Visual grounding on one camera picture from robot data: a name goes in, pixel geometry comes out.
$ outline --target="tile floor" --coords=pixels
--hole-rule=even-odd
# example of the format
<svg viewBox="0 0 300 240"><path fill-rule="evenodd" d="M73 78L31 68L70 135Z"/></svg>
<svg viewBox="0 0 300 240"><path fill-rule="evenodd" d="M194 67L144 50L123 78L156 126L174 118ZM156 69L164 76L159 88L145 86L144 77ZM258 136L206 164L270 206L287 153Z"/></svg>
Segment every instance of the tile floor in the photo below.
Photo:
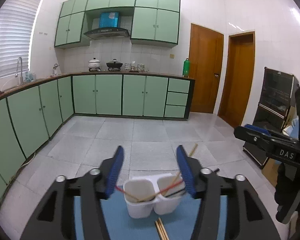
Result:
<svg viewBox="0 0 300 240"><path fill-rule="evenodd" d="M0 209L0 225L11 240L20 235L32 211L58 175L84 175L114 154L118 145L125 160L118 184L133 176L176 173L176 147L182 144L201 165L220 168L219 175L244 174L271 214L282 239L288 228L275 220L274 188L242 151L233 128L214 114L190 113L188 121L161 121L74 116L19 174Z"/></svg>

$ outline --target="tiled backsplash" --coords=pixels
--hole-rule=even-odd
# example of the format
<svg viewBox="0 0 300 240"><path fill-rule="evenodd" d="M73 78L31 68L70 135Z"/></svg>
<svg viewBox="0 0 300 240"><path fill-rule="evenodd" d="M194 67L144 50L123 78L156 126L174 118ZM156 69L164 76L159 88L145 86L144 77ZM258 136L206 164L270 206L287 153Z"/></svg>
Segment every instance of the tiled backsplash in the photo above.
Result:
<svg viewBox="0 0 300 240"><path fill-rule="evenodd" d="M177 59L170 59L170 48L132 45L130 38L102 39L90 42L90 46L65 49L65 72L88 71L88 62L94 57L101 61L102 69L106 63L117 59L123 63L145 64L150 72L181 74L182 68Z"/></svg>

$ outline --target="black pot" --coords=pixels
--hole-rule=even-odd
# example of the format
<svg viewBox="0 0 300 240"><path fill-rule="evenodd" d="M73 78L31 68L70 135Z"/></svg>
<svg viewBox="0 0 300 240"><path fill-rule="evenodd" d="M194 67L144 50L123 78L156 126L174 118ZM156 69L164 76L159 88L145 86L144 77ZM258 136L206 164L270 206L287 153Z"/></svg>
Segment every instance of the black pot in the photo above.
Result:
<svg viewBox="0 0 300 240"><path fill-rule="evenodd" d="M108 70L110 70L110 69L113 70L114 68L120 70L122 65L123 65L123 63L117 61L115 58L112 61L107 63Z"/></svg>

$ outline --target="window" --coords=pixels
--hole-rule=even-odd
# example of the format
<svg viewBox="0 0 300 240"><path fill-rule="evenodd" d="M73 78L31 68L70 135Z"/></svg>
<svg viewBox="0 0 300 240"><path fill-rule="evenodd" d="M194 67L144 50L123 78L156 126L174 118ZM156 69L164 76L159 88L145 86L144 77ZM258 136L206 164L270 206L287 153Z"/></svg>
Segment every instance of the window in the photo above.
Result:
<svg viewBox="0 0 300 240"><path fill-rule="evenodd" d="M0 77L16 71L18 57L22 57L23 70L29 70L29 48L40 4L41 0L6 0L0 8Z"/></svg>

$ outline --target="door frame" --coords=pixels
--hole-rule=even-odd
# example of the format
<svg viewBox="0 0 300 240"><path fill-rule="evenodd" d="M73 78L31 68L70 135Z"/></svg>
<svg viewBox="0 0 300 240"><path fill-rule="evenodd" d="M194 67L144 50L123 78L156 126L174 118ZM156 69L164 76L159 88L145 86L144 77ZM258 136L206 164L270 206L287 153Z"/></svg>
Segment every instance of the door frame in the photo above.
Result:
<svg viewBox="0 0 300 240"><path fill-rule="evenodd" d="M228 66L229 66L230 46L232 44L232 38L239 37L239 36L244 36L244 35L250 35L250 34L253 35L253 46L254 46L253 73L254 73L254 67L255 67L255 64L256 64L256 34L255 34L255 31L248 31L248 32L242 32L242 33L236 33L236 34L233 34L233 35L229 35L229 37L228 37L228 57L227 57L226 75L225 75L225 81L224 81L224 85L223 85L223 89L222 89L221 101L220 101L220 104L219 104L219 110L218 110L218 116L219 117L221 115L221 110L224 107L224 103L225 103L225 100L226 100L226 98L225 98L225 91L227 89L229 89L227 87L227 85L226 85L226 80L227 80L227 78L229 78L229 68L228 68ZM250 93L251 93L252 82L251 82L251 86L250 86L249 98L250 98ZM246 111L247 111L247 106L246 106L244 115L242 117L241 123L242 123L242 121L244 119Z"/></svg>

